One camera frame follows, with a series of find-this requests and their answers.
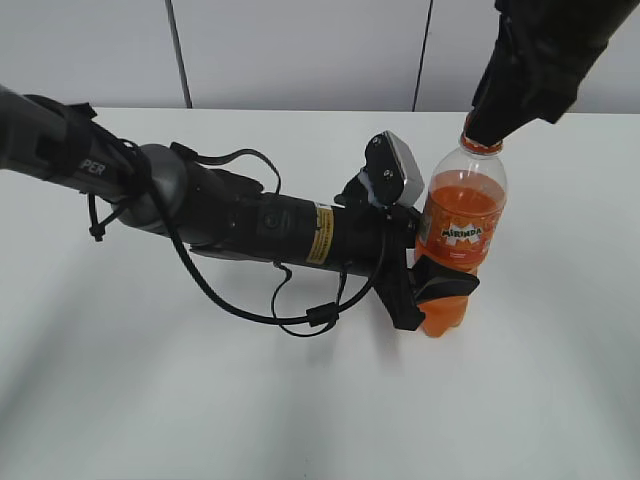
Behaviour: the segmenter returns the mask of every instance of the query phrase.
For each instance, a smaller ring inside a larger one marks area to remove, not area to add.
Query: bottle cap
[[[471,140],[467,137],[467,125],[469,124],[469,120],[471,118],[471,114],[467,115],[467,119],[464,122],[464,130],[462,131],[462,135],[460,135],[460,145],[469,150],[472,153],[477,153],[479,155],[493,155],[502,151],[503,141],[500,140],[498,143],[487,147],[486,145],[482,145],[474,140]]]

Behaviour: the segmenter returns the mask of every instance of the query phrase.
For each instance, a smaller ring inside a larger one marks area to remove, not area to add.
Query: yellow warning label
[[[333,210],[331,207],[316,204],[316,221],[316,233],[307,262],[322,265],[329,255],[333,241]]]

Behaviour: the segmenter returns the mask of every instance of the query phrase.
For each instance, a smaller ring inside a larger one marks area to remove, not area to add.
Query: white table
[[[397,133],[428,178],[463,119],[99,116],[139,143],[260,149],[284,193],[325,203],[374,134]],[[116,224],[95,244],[83,197],[0,172],[0,478],[640,478],[639,132],[640,116],[568,115],[509,138],[482,285],[441,339],[394,331],[373,294],[311,340],[233,318],[167,240]],[[253,159],[233,170],[274,184]],[[282,278],[198,264],[258,312]],[[336,277],[296,268],[282,314],[331,299]]]

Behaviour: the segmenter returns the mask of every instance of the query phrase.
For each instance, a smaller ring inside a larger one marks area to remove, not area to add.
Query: orange soda
[[[485,147],[464,134],[460,147],[436,167],[416,239],[415,258],[427,255],[447,267],[476,275],[487,256],[506,202],[507,179],[498,157],[502,142]],[[462,322],[469,297],[420,305],[422,328],[440,337]]]

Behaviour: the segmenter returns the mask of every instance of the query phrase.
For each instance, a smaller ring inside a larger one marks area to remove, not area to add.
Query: label
[[[307,263],[323,265],[327,260],[329,250],[331,250],[331,243],[333,242],[333,227],[334,220],[331,207],[316,203],[316,233],[307,256]]]
[[[418,238],[436,257],[458,265],[477,265],[489,251],[501,214],[502,209],[486,215],[458,215],[442,208],[429,196]]]

